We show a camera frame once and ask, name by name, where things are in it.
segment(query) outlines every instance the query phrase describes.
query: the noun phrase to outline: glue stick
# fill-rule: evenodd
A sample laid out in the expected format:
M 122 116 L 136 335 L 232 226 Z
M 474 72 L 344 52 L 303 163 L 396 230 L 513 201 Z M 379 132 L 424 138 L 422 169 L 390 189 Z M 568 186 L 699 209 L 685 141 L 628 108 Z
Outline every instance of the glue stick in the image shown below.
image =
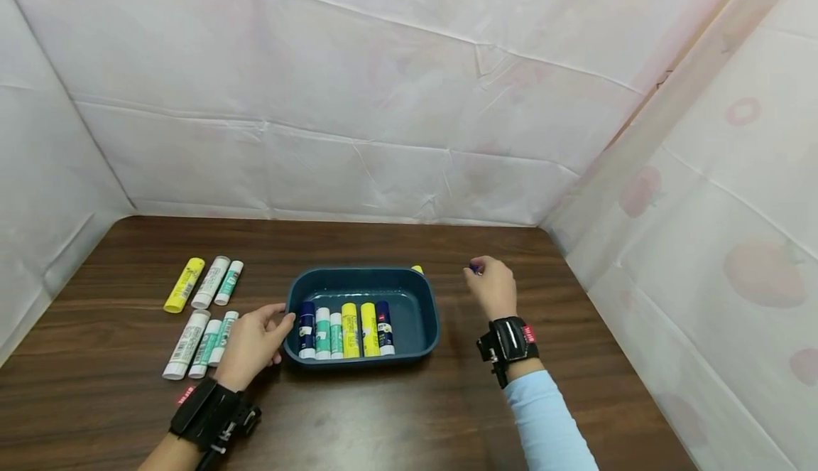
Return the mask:
M 221 320 L 211 320 L 207 323 L 204 328 L 204 336 L 202 336 L 202 341 L 199 343 L 199 350 L 196 351 L 193 364 L 190 365 L 190 371 L 187 373 L 189 378 L 201 379 L 207 373 L 207 362 L 210 359 L 210 353 L 213 352 L 216 346 L 221 326 Z
M 222 277 L 227 272 L 227 266 L 230 265 L 230 258 L 227 256 L 216 256 L 213 265 L 207 271 L 207 275 L 202 279 L 199 290 L 193 296 L 193 302 L 190 305 L 198 310 L 207 309 L 210 302 L 213 301 L 213 295 L 219 289 L 219 284 L 222 283 Z
M 202 273 L 205 267 L 205 261 L 201 258 L 190 258 L 187 261 L 185 270 L 173 286 L 170 296 L 165 301 L 165 310 L 168 313 L 181 313 L 182 309 L 187 303 L 187 298 L 190 297 L 190 292 L 193 292 L 193 287 L 196 285 L 196 279 Z
M 329 316 L 329 351 L 330 359 L 344 359 L 344 337 L 341 331 L 341 314 Z
M 162 379 L 182 380 L 185 378 L 185 372 L 190 365 L 190 360 L 193 359 L 193 354 L 196 353 L 196 348 L 199 347 L 199 340 L 201 340 L 208 320 L 210 320 L 209 311 L 193 311 L 182 331 L 182 336 L 176 343 L 176 348 L 173 349 L 165 372 L 162 373 Z
M 378 319 L 378 347 L 380 347 L 381 356 L 392 356 L 395 353 L 395 343 L 392 340 L 389 304 L 384 301 L 375 304 L 375 314 Z
M 344 336 L 344 358 L 355 359 L 361 356 L 359 334 L 357 333 L 357 306 L 346 303 L 341 306 L 341 330 Z
M 298 357 L 315 359 L 315 304 L 309 301 L 298 310 Z
M 363 357 L 381 356 L 378 351 L 378 325 L 375 321 L 375 304 L 361 304 L 361 331 L 363 332 Z
M 329 359 L 329 308 L 318 308 L 315 313 L 315 358 Z
M 222 326 L 219 327 L 219 336 L 216 337 L 216 345 L 213 352 L 210 352 L 210 359 L 207 360 L 208 367 L 218 367 L 224 354 L 224 349 L 227 348 L 227 338 L 230 337 L 230 330 L 233 327 L 233 322 L 238 320 L 238 311 L 227 311 L 224 314 Z
M 216 305 L 227 305 L 230 301 L 230 295 L 233 294 L 233 288 L 236 288 L 236 282 L 239 280 L 241 270 L 244 268 L 244 263 L 241 261 L 233 261 L 230 268 L 227 269 L 227 275 L 224 277 L 222 287 L 219 288 L 219 293 L 216 294 Z

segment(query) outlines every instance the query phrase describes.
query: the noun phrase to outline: red label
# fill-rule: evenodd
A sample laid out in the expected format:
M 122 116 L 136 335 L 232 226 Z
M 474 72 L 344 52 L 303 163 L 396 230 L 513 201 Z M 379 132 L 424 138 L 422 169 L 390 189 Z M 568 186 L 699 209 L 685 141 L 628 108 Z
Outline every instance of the red label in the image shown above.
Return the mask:
M 176 401 L 176 405 L 181 406 L 187 400 L 187 398 L 190 396 L 194 389 L 195 389 L 194 386 L 189 386 L 187 391 L 185 391 L 184 394 L 180 396 L 179 399 Z
M 537 340 L 534 338 L 534 331 L 532 331 L 531 327 L 528 327 L 527 325 L 523 326 L 523 336 L 525 336 L 525 341 L 527 343 L 537 342 Z

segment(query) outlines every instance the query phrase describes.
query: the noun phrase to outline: fabric wall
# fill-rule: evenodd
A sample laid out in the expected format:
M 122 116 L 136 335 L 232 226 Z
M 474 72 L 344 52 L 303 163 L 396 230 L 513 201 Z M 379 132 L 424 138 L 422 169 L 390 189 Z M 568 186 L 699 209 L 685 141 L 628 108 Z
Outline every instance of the fabric wall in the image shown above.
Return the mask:
M 728 7 L 544 224 L 703 471 L 818 467 L 816 7 Z
M 140 213 L 538 224 L 719 0 L 17 0 Z
M 14 0 L 0 28 L 1 364 L 133 208 Z

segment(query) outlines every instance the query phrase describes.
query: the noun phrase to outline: black wrist strap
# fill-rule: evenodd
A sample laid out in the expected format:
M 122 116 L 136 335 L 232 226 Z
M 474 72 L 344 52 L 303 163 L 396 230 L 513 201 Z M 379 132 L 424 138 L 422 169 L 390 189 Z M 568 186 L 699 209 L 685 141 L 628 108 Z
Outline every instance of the black wrist strap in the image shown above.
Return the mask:
M 540 356 L 534 332 L 518 316 L 489 322 L 489 331 L 477 340 L 477 347 L 483 361 L 491 362 L 491 373 L 502 389 L 509 384 L 506 372 L 511 363 Z
M 207 377 L 188 391 L 170 422 L 170 432 L 189 440 L 205 453 L 198 470 L 206 469 L 216 456 L 227 451 L 234 433 L 249 435 L 261 410 L 242 401 L 243 392 L 233 392 Z

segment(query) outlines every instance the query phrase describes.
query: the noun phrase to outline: blue glue stick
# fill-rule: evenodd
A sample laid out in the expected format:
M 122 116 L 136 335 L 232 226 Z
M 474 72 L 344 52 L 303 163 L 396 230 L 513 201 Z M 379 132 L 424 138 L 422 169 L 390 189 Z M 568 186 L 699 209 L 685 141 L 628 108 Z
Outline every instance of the blue glue stick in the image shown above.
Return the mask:
M 298 310 L 298 357 L 315 359 L 315 304 L 309 301 Z
M 381 301 L 375 304 L 375 316 L 378 322 L 378 350 L 381 356 L 392 356 L 395 343 L 392 340 L 392 320 L 389 318 L 389 304 Z

